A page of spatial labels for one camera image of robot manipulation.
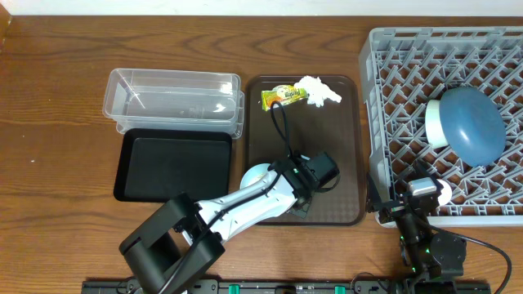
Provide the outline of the mint green bowl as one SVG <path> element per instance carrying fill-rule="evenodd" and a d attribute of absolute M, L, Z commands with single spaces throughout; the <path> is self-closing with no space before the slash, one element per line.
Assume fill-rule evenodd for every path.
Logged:
<path fill-rule="evenodd" d="M 425 129 L 428 144 L 433 149 L 438 149 L 447 146 L 449 143 L 445 138 L 445 134 L 440 121 L 440 101 L 429 100 L 425 112 Z"/>

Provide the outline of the pink cup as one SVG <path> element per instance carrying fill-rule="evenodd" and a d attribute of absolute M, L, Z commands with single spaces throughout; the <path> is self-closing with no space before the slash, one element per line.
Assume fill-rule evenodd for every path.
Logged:
<path fill-rule="evenodd" d="M 438 197 L 438 203 L 440 206 L 446 205 L 452 198 L 452 188 L 450 187 L 450 184 L 446 182 L 445 180 L 438 179 L 437 180 L 443 188 L 440 190 L 440 196 Z"/>

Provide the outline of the blue plate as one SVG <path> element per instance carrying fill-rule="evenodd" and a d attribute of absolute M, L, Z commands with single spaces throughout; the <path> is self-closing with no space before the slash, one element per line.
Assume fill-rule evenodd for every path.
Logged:
<path fill-rule="evenodd" d="M 470 167 L 501 157 L 507 135 L 496 104 L 474 87 L 457 87 L 440 99 L 440 123 L 455 154 Z"/>

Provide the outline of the light blue rice bowl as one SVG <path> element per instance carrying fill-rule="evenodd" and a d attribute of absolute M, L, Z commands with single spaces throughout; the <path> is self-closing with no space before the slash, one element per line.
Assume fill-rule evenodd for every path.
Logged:
<path fill-rule="evenodd" d="M 270 164 L 261 163 L 249 168 L 240 181 L 240 189 L 244 189 L 259 181 L 268 171 Z"/>

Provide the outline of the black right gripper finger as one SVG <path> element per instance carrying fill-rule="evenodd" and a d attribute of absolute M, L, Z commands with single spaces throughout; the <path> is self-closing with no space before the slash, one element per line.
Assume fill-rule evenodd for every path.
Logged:
<path fill-rule="evenodd" d="M 367 197 L 365 202 L 365 210 L 366 212 L 379 212 L 382 209 L 382 199 L 379 195 L 373 178 L 369 173 L 366 175 L 366 181 Z"/>
<path fill-rule="evenodd" d="M 414 162 L 414 170 L 418 179 L 428 178 L 431 181 L 435 181 L 436 178 L 428 172 L 429 166 L 421 159 L 416 159 Z"/>

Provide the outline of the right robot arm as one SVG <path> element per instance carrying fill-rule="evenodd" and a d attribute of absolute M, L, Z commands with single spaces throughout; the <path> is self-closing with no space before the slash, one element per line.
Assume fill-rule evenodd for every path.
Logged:
<path fill-rule="evenodd" d="M 415 179 L 395 200 L 383 201 L 373 178 L 367 176 L 366 211 L 375 213 L 381 224 L 393 222 L 400 231 L 404 263 L 421 280 L 454 278 L 464 273 L 467 242 L 430 227 L 427 216 L 446 203 L 445 184 L 430 175 L 421 163 L 414 164 Z"/>

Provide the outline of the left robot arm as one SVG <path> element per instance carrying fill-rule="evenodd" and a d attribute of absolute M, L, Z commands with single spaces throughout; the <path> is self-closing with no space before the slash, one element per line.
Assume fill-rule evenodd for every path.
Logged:
<path fill-rule="evenodd" d="M 289 156 L 252 184 L 220 198 L 168 200 L 119 246 L 145 293 L 182 293 L 224 253 L 224 244 L 251 226 L 299 209 L 339 179 L 326 153 Z"/>

